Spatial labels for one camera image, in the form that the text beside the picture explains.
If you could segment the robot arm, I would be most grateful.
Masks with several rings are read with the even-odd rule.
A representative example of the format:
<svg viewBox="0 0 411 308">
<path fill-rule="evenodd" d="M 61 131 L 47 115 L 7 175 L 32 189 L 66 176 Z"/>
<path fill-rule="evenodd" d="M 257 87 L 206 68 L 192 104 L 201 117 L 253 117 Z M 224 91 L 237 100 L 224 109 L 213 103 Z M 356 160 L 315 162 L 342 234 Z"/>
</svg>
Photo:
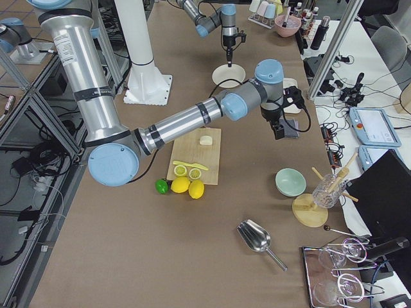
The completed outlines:
<svg viewBox="0 0 411 308">
<path fill-rule="evenodd" d="M 220 3 L 210 16 L 204 15 L 200 11 L 200 3 Z M 240 44 L 246 41 L 246 33 L 239 30 L 236 25 L 236 4 L 239 1 L 176 1 L 177 6 L 184 10 L 195 23 L 197 33 L 201 37 L 206 37 L 212 31 L 221 27 L 221 45 L 225 51 L 227 66 L 232 67 L 233 52 L 237 48 L 237 38 L 241 39 Z"/>
<path fill-rule="evenodd" d="M 130 130 L 121 124 L 114 93 L 107 83 L 92 39 L 92 1 L 33 1 L 41 28 L 53 38 L 87 127 L 91 149 L 88 168 L 107 186 L 129 183 L 141 157 L 220 117 L 236 121 L 255 107 L 283 99 L 283 66 L 274 59 L 258 63 L 254 77 L 148 128 Z"/>
</svg>

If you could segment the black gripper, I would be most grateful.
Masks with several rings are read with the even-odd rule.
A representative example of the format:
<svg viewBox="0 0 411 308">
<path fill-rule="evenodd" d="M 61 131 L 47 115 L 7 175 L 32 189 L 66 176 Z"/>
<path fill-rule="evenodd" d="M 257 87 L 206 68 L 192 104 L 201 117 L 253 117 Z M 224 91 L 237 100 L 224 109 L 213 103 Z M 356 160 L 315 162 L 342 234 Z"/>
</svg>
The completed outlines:
<svg viewBox="0 0 411 308">
<path fill-rule="evenodd" d="M 235 50 L 236 39 L 240 38 L 241 43 L 246 41 L 247 34 L 238 27 L 223 27 L 222 42 L 226 50 L 226 59 L 228 67 L 232 67 L 232 52 Z"/>
<path fill-rule="evenodd" d="M 263 118 L 270 123 L 274 131 L 275 140 L 282 139 L 284 137 L 284 126 L 279 124 L 279 119 L 283 115 L 283 110 L 277 108 L 275 110 L 267 110 L 263 107 L 260 108 Z"/>
</svg>

